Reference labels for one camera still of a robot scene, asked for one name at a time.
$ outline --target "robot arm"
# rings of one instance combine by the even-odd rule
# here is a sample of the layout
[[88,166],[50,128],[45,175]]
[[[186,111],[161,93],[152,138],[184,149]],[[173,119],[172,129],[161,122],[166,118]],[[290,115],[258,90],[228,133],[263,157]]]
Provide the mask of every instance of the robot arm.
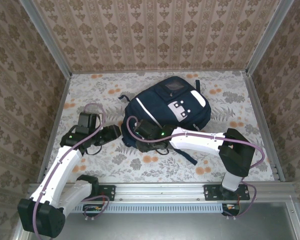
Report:
[[[255,149],[251,146],[220,140],[220,138],[227,138],[249,142],[241,133],[233,128],[228,128],[225,133],[205,133],[190,131],[172,125],[165,125],[161,129],[146,120],[141,120],[135,126],[134,132],[145,140],[156,140],[182,134],[172,137],[170,140],[154,143],[137,140],[136,147],[141,152],[157,149],[189,149],[220,156],[226,169],[221,184],[222,191],[235,192],[238,189],[241,180],[249,174],[250,165],[255,153]],[[210,136],[212,140],[200,137],[200,135]]]
[[85,139],[96,130],[97,115],[91,113],[80,113],[78,125],[73,126],[61,140],[61,147],[58,150],[50,170],[44,180],[29,199],[21,199],[17,209],[21,219],[23,229],[34,232],[33,213],[36,202],[43,192],[44,185],[48,182],[46,190],[43,192],[38,209],[36,212],[36,226],[38,233],[51,238],[57,237],[65,224],[65,219],[69,213],[83,199],[99,195],[98,179],[93,176],[81,175],[77,178],[74,186],[61,193],[66,185],[67,179],[72,169],[87,153],[91,145],[102,146],[108,142],[117,139],[120,135],[120,129],[116,125],[103,127],[95,136],[82,143],[77,148],[71,150],[60,162],[61,157],[76,143]]

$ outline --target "white patch on backpack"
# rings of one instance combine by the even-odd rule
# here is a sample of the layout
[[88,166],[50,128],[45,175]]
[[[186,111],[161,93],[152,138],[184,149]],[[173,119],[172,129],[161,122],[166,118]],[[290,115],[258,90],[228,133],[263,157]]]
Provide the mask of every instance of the white patch on backpack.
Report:
[[180,102],[173,101],[170,104],[168,104],[168,107],[171,109],[178,122],[181,122],[188,116],[187,112],[185,111],[184,107],[181,105]]

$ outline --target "backpack strap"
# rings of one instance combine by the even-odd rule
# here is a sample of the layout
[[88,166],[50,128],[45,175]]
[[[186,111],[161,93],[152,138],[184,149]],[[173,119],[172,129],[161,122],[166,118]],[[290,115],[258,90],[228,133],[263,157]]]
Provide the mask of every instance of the backpack strap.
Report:
[[197,165],[198,161],[194,160],[188,153],[181,151],[180,149],[175,149],[175,152],[184,156],[190,163]]
[[195,80],[195,90],[201,94],[201,92],[200,92],[200,81],[199,80]]
[[118,99],[123,99],[123,98],[125,98],[128,102],[130,102],[130,99],[128,98],[128,96],[126,96],[126,95],[121,95],[120,97],[118,97]]

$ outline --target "floor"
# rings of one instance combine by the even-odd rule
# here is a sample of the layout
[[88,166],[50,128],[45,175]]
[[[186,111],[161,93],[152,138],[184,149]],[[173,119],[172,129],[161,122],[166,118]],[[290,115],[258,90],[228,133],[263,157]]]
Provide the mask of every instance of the floor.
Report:
[[[61,137],[75,124],[88,103],[101,103],[106,111],[106,125],[121,125],[125,99],[133,98],[139,92],[171,76],[179,76],[193,86],[200,80],[201,93],[208,99],[212,113],[210,122],[204,127],[207,133],[223,133],[235,128],[250,142],[263,147],[263,140],[253,111],[251,100],[241,71],[200,72],[147,72],[75,74],[71,78],[69,92],[64,104],[61,120],[55,138],[49,166],[57,155]],[[91,106],[90,112],[99,110]],[[93,153],[98,147],[92,147]],[[198,164],[192,165],[176,152],[167,156],[155,151],[141,153],[126,147],[121,139],[104,145],[95,156],[84,155],[75,166],[68,182],[75,182],[81,174],[96,176],[102,183],[146,183],[146,182],[219,182],[225,168],[218,156],[205,152],[185,151]],[[253,163],[261,158],[256,151]],[[263,164],[251,169],[248,181],[272,181],[273,173],[266,157]]]

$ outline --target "navy backpack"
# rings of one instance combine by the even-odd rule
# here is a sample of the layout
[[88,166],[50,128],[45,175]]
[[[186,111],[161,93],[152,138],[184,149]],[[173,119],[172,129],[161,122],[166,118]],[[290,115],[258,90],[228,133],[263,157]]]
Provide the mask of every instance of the navy backpack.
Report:
[[[162,128],[164,125],[174,125],[187,130],[199,131],[211,118],[211,107],[208,100],[200,93],[200,82],[195,81],[196,89],[178,76],[169,77],[135,96],[125,108],[121,132],[123,143],[127,147],[136,148],[134,139],[127,129],[127,119],[136,116],[138,120],[147,120]],[[175,149],[194,165],[197,161],[189,154]]]

